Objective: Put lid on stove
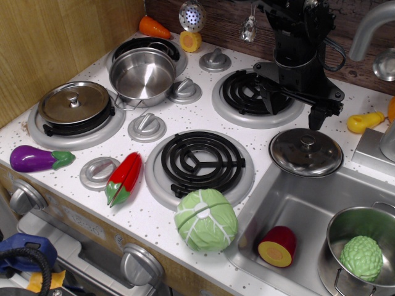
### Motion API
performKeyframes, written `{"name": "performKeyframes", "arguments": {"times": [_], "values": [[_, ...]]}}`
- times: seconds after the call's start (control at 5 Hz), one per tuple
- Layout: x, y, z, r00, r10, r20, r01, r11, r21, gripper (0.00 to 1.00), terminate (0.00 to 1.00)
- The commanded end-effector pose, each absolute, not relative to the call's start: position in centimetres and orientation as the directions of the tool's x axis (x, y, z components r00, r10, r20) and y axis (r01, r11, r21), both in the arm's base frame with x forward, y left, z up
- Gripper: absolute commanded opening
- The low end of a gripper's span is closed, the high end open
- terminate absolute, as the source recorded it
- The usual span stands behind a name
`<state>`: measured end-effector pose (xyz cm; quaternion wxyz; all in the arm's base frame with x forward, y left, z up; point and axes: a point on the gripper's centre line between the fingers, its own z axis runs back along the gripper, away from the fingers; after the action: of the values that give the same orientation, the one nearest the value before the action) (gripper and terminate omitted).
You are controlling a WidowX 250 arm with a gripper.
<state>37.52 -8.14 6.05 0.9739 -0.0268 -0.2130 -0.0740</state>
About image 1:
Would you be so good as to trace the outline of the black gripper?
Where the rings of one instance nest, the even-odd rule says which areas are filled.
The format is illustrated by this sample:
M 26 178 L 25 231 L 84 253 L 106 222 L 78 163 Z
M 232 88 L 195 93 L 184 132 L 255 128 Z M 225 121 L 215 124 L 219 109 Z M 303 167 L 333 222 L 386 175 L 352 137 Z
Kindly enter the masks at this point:
M 327 117 L 339 115 L 343 110 L 344 93 L 326 77 L 318 62 L 297 67 L 258 62 L 253 70 L 265 108 L 272 115 L 287 108 L 292 99 L 297 100 L 312 106 L 309 128 L 318 131 Z

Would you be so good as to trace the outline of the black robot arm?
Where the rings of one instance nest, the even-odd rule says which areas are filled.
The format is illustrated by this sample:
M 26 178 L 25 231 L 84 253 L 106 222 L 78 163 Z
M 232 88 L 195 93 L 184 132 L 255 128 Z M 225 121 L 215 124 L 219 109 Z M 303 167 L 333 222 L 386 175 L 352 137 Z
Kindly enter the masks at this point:
M 335 15 L 328 1 L 258 1 L 274 32 L 274 64 L 255 64 L 266 109 L 277 114 L 289 100 L 310 106 L 309 128 L 318 131 L 339 115 L 344 93 L 326 76 L 344 67 L 346 53 L 328 34 Z

